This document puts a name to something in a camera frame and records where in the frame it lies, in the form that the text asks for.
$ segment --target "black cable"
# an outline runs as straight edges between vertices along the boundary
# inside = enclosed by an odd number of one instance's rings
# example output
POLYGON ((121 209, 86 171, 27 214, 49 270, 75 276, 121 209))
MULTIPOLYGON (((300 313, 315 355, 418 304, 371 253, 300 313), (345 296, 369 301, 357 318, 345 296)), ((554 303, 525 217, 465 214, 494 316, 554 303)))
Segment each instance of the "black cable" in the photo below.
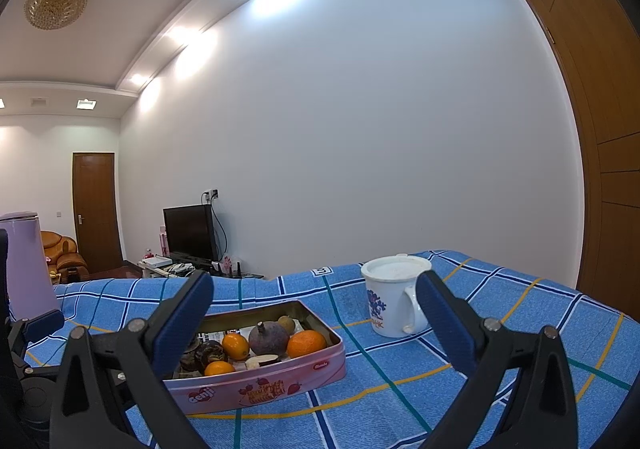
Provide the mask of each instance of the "black cable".
POLYGON ((211 205, 211 211, 213 213, 213 216, 215 217, 216 222, 218 222, 218 225, 220 225, 220 228, 222 229, 223 235, 225 235, 225 252, 222 253, 222 255, 225 255, 226 254, 226 248, 228 247, 227 240, 226 240, 225 228, 220 223, 220 220, 218 220, 218 215, 216 214, 216 211, 213 209, 213 198, 211 199, 210 205, 211 205))

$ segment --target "white wall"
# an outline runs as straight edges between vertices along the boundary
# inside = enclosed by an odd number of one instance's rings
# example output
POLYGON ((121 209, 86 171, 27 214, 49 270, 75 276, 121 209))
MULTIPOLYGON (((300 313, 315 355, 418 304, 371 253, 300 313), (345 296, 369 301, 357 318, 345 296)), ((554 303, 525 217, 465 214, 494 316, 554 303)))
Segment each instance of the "white wall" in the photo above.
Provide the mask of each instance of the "white wall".
POLYGON ((72 166, 73 153, 82 152, 116 153, 119 209, 119 132, 118 119, 0 116, 0 215, 36 211, 42 230, 76 238, 72 166), (60 218, 56 217, 58 211, 62 213, 60 218))
POLYGON ((446 248, 575 285, 575 122, 523 0, 268 1, 122 119, 130 259, 158 248, 163 207, 214 187, 254 272, 446 248))

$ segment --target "television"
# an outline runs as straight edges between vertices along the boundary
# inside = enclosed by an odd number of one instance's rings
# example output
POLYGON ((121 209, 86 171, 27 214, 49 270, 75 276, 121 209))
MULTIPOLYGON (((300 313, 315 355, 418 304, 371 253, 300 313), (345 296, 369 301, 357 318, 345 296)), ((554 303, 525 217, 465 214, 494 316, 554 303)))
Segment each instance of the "television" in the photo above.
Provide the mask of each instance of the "television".
POLYGON ((189 205, 164 209, 169 257, 180 263, 192 263, 197 269, 210 269, 218 260, 211 207, 189 205))

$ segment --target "sofa armrest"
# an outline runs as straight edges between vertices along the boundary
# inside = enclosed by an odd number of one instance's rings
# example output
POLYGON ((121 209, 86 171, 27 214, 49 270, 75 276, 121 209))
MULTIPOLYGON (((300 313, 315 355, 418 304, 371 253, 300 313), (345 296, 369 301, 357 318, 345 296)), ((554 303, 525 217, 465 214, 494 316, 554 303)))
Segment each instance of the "sofa armrest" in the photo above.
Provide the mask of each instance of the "sofa armrest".
POLYGON ((68 254, 62 254, 58 258, 56 263, 56 269, 58 272, 62 269, 68 269, 69 267, 84 267, 87 268, 84 258, 77 252, 69 252, 68 254))

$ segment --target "pink tin box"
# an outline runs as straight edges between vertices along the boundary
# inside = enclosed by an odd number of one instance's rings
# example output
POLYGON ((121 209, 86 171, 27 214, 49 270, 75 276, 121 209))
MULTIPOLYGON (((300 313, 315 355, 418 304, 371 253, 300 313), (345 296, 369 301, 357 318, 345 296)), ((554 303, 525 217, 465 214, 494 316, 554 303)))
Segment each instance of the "pink tin box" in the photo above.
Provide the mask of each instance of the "pink tin box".
POLYGON ((343 378, 346 365, 342 339, 301 301, 208 315, 198 332, 237 331, 259 321, 277 321, 283 315, 299 321, 305 330, 321 333, 327 341, 327 347, 258 369, 212 377, 165 380, 164 384, 182 411, 186 415, 194 415, 257 405, 306 393, 343 378))

